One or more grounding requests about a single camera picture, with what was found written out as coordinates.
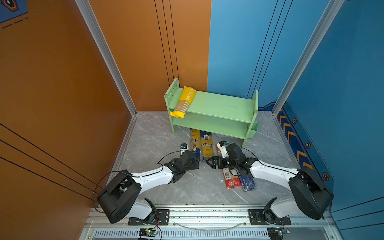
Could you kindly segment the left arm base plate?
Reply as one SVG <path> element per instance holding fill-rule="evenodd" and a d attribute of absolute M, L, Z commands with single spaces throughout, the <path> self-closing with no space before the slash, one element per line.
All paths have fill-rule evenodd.
<path fill-rule="evenodd" d="M 129 226 L 167 226 L 170 219 L 169 209 L 157 209 L 150 213 L 144 220 L 129 218 Z"/>

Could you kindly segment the yellow blue spaghetti bag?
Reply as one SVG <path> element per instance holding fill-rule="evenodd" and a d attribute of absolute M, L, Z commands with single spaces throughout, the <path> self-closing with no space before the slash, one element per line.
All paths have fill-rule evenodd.
<path fill-rule="evenodd" d="M 191 151 L 197 156 L 199 161 L 202 160 L 200 130 L 191 129 Z"/>

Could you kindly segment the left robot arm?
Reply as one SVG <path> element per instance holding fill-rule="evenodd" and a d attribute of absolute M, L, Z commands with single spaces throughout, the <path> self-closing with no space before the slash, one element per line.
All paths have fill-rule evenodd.
<path fill-rule="evenodd" d="M 187 150 L 152 171 L 133 174 L 127 170 L 119 171 L 98 194 L 97 201 L 111 224 L 128 217 L 149 225 L 157 222 L 157 209 L 149 199 L 139 199 L 139 195 L 158 186 L 175 183 L 186 172 L 198 168 L 197 155 Z"/>

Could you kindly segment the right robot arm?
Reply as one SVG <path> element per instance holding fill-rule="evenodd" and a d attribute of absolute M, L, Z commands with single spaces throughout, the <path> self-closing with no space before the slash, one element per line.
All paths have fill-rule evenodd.
<path fill-rule="evenodd" d="M 273 225 L 286 216 L 300 213 L 314 220 L 324 218 L 334 194 L 313 170 L 267 164 L 257 157 L 246 157 L 242 150 L 237 144 L 223 145 L 220 147 L 221 155 L 206 160 L 206 163 L 212 169 L 229 168 L 243 176 L 266 180 L 291 191 L 290 198 L 278 200 L 274 197 L 266 204 L 264 221 Z"/>

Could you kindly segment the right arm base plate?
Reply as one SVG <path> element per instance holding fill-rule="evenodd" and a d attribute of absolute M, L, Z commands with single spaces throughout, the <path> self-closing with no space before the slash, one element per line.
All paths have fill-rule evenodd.
<path fill-rule="evenodd" d="M 249 209 L 249 220 L 251 225 L 291 225 L 289 216 L 278 218 L 272 211 L 264 211 L 263 209 Z"/>

